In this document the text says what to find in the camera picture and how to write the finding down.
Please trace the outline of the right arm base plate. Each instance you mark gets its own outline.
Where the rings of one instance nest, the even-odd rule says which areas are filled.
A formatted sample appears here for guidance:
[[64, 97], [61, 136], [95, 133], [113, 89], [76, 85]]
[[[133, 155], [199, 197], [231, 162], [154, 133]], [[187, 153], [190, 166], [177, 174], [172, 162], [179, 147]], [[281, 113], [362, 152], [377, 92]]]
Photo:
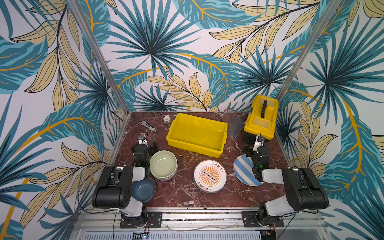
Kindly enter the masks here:
[[257, 211], [243, 211], [241, 214], [245, 228], [280, 228], [285, 226], [282, 217], [271, 217], [264, 213], [259, 214]]

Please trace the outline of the blue white striped plate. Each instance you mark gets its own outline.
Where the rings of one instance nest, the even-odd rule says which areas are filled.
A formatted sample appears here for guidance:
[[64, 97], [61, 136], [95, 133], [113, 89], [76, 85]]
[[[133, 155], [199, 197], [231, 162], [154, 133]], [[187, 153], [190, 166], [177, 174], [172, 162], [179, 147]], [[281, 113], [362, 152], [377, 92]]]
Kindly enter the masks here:
[[263, 183], [259, 182], [252, 171], [254, 164], [252, 159], [246, 155], [238, 156], [233, 164], [233, 170], [240, 182], [250, 187], [257, 187]]

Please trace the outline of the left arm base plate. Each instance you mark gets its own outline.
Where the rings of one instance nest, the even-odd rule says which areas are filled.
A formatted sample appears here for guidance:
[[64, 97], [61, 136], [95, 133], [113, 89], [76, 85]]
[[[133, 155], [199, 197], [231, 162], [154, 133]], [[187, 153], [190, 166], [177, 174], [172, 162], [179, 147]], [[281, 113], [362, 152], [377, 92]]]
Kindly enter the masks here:
[[159, 229], [162, 226], [162, 212], [145, 212], [139, 217], [126, 217], [122, 215], [121, 229]]

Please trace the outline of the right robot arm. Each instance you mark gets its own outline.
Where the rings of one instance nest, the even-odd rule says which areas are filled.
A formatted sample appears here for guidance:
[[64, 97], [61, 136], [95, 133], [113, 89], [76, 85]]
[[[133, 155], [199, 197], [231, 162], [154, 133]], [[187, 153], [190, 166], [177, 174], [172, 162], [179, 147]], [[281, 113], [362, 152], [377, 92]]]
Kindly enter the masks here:
[[260, 135], [247, 134], [242, 153], [251, 160], [251, 181], [283, 185], [285, 195], [272, 201], [261, 203], [256, 216], [248, 217], [252, 224], [261, 227], [283, 227], [282, 217], [306, 212], [317, 214], [329, 206], [329, 199], [314, 172], [309, 168], [271, 169], [271, 152], [266, 146], [266, 139]]

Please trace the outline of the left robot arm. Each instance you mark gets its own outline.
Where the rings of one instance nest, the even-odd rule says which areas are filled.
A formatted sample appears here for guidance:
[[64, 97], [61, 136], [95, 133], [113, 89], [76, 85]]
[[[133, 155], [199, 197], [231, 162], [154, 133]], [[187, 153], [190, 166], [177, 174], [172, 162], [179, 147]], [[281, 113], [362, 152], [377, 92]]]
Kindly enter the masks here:
[[95, 208], [112, 210], [124, 218], [146, 219], [148, 214], [144, 200], [134, 197], [134, 184], [148, 179], [150, 158], [158, 151], [156, 143], [149, 145], [147, 136], [140, 133], [132, 146], [134, 162], [131, 166], [105, 167], [92, 195]]

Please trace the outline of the orange sunburst plate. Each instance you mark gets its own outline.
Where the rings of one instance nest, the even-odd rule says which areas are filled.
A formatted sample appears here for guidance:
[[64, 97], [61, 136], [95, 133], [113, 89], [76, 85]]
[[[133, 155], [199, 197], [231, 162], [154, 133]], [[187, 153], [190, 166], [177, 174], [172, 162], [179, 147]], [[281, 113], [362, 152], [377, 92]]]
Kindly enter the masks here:
[[214, 194], [226, 187], [228, 175], [221, 163], [215, 160], [204, 160], [194, 168], [193, 180], [198, 189]]

